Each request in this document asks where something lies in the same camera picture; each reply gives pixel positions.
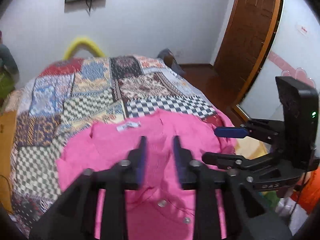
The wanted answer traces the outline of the orange sleeve right forearm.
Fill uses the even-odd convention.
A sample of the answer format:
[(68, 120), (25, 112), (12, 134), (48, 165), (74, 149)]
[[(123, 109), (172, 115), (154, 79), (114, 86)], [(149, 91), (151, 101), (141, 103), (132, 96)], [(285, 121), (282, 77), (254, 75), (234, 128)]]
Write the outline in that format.
[(305, 179), (303, 178), (304, 174), (295, 185), (293, 194), (291, 194), (291, 199), (298, 202), (309, 215), (319, 201), (319, 168), (312, 172), (308, 172)]

